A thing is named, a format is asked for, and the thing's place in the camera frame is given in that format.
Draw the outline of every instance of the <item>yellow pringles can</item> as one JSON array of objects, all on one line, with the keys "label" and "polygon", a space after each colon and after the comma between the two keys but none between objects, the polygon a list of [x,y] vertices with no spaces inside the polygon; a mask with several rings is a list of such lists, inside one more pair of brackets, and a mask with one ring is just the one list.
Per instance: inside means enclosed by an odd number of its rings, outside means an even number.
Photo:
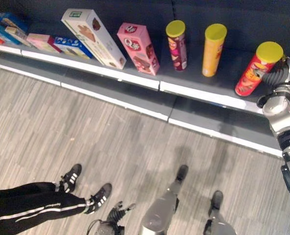
[{"label": "yellow pringles can", "polygon": [[220,23],[212,24],[205,30],[205,48],[202,68],[204,76],[211,77],[216,74],[226,35],[227,28]]}]

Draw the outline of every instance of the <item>white box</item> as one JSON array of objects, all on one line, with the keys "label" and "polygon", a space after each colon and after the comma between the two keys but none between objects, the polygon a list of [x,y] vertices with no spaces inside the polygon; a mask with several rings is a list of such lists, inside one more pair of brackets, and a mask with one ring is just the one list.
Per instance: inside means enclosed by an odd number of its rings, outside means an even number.
[{"label": "white box", "polygon": [[68,9],[61,21],[103,65],[123,69],[126,59],[94,10]]}]

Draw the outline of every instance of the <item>pink pringles can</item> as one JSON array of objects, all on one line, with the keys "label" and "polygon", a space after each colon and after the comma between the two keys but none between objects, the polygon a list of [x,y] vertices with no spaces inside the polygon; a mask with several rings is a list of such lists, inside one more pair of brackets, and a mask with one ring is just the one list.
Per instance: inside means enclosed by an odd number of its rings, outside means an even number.
[{"label": "pink pringles can", "polygon": [[176,71],[183,71],[187,66],[185,46],[185,24],[183,21],[171,21],[166,27],[171,59]]}]

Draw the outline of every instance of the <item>person's leg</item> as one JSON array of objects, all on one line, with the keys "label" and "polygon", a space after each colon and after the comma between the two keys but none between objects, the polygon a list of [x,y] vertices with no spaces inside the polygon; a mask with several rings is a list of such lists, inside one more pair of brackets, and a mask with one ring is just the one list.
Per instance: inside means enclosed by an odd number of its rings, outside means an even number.
[{"label": "person's leg", "polygon": [[79,175],[81,174],[81,164],[75,164],[71,170],[69,170],[64,176],[61,176],[59,184],[49,182],[38,182],[27,185],[22,185],[16,188],[0,190],[0,198],[15,197],[20,195],[35,194],[41,192],[55,192],[65,191],[73,192],[75,189],[75,183]]},{"label": "person's leg", "polygon": [[0,234],[14,235],[47,220],[64,218],[81,212],[93,213],[108,199],[111,189],[110,184],[105,184],[89,200],[65,192],[0,198]]},{"label": "person's leg", "polygon": [[35,194],[41,192],[55,192],[56,185],[49,182],[38,182],[22,185],[16,188],[0,190],[0,198],[16,197],[20,195]]}]

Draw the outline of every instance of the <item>gray floor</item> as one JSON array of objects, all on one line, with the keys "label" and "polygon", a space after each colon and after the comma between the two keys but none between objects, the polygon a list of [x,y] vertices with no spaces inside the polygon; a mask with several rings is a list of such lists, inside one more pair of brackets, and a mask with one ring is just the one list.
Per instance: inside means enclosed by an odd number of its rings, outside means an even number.
[{"label": "gray floor", "polygon": [[146,209],[187,164],[169,235],[202,234],[216,189],[238,234],[290,235],[281,160],[0,70],[0,189],[58,181],[74,163],[83,165],[75,194],[88,197],[111,182],[110,200],[94,215],[48,221],[22,234],[84,235],[123,200],[137,204],[121,221],[125,234],[136,235]]}]

